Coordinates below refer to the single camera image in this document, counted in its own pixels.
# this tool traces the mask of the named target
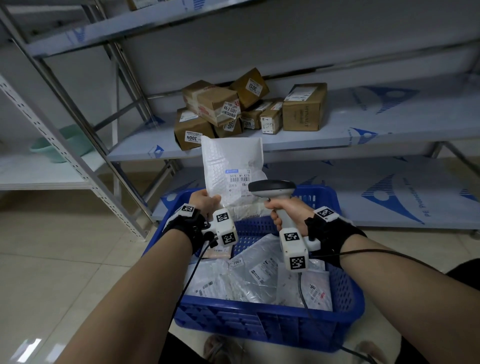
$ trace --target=white shelf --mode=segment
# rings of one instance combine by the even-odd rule
[[[82,158],[93,171],[104,164],[96,151]],[[87,190],[90,187],[69,163],[51,163],[44,155],[28,152],[0,155],[0,190]]]
[[[317,132],[281,130],[268,135],[246,130],[239,137],[261,137],[265,152],[479,137],[479,80],[462,74],[334,90],[328,93],[325,125]],[[180,150],[173,135],[174,113],[160,117],[164,124],[140,127],[111,151],[109,159],[202,154],[201,148]]]
[[[271,163],[264,166],[264,172],[269,179],[333,187],[343,215],[359,226],[480,229],[480,203],[440,159],[409,156]],[[204,186],[203,168],[179,171],[153,216],[161,220],[178,193]]]
[[[27,44],[34,57],[49,57],[55,54],[99,45],[120,36],[140,33],[146,29],[207,14],[222,8],[250,0],[169,0],[156,5],[126,12],[101,22],[80,26]]]

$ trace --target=cardboard box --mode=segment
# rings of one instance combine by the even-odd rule
[[[239,95],[240,105],[248,109],[255,102],[270,92],[258,69],[254,68],[230,85]]]
[[[317,131],[322,126],[327,84],[295,85],[283,102],[283,129]]]
[[[214,126],[213,128],[219,138],[228,138],[229,136],[242,134],[243,132],[240,115],[235,120],[229,121],[223,126]]]
[[[177,110],[173,132],[181,150],[189,150],[200,146],[202,144],[200,140],[202,135],[215,138],[212,124],[187,110],[187,108]]]
[[[253,105],[249,110],[241,112],[241,119],[244,129],[261,129],[260,114],[265,111],[267,107],[272,104],[271,101],[266,100],[258,102]]]
[[[207,119],[215,126],[222,126],[240,115],[237,93],[228,88],[197,81],[182,89],[187,108]]]
[[[135,11],[146,6],[158,4],[161,0],[127,0],[128,7]]]
[[[272,104],[260,114],[263,134],[277,134],[282,128],[282,104],[281,98],[274,98]]]

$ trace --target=metal shelf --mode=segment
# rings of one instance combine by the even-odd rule
[[[103,158],[96,152],[82,157],[92,171]],[[91,189],[69,163],[51,163],[44,155],[14,152],[0,156],[0,190],[76,190]]]
[[[126,12],[111,19],[32,42],[26,48],[33,57],[49,57],[76,49],[98,46],[120,36],[138,34],[147,29],[205,15],[248,1],[251,0],[162,1],[134,12]]]
[[[264,151],[342,147],[358,144],[454,140],[480,136],[480,77],[449,75],[385,85],[334,90],[328,94],[325,125],[317,132],[262,134]],[[108,155],[111,161],[200,156],[180,150],[173,135],[174,113],[161,125],[143,125]]]
[[[343,215],[359,226],[480,228],[480,203],[439,159],[409,156],[271,163],[264,166],[264,172],[269,179],[333,187]],[[203,168],[181,170],[153,216],[161,220],[178,193],[204,186]]]

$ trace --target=forearm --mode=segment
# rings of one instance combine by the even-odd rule
[[[387,249],[360,235],[342,252]],[[392,325],[431,363],[477,362],[480,292],[440,272],[387,253],[340,258],[343,269]]]
[[[168,231],[98,304],[57,363],[156,362],[191,255],[188,237]]]

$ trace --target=qr code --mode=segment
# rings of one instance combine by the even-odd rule
[[[182,211],[193,212],[195,208],[193,206],[183,206],[181,208]]]
[[[228,220],[228,213],[224,212],[223,214],[217,215],[216,220],[217,220],[217,222]]]
[[[296,256],[294,258],[290,258],[290,269],[305,269],[305,257],[304,256]]]
[[[334,213],[335,213],[335,212],[333,212],[333,211],[330,210],[329,208],[326,208],[325,210],[322,210],[322,211],[317,212],[317,214],[320,215],[320,216],[323,217],[323,218],[327,217],[328,215],[334,214]]]
[[[235,234],[229,232],[228,234],[222,235],[223,244],[229,244],[235,242]]]
[[[285,240],[287,242],[290,242],[292,240],[300,240],[299,235],[296,232],[288,232],[286,234],[283,234],[285,236]]]

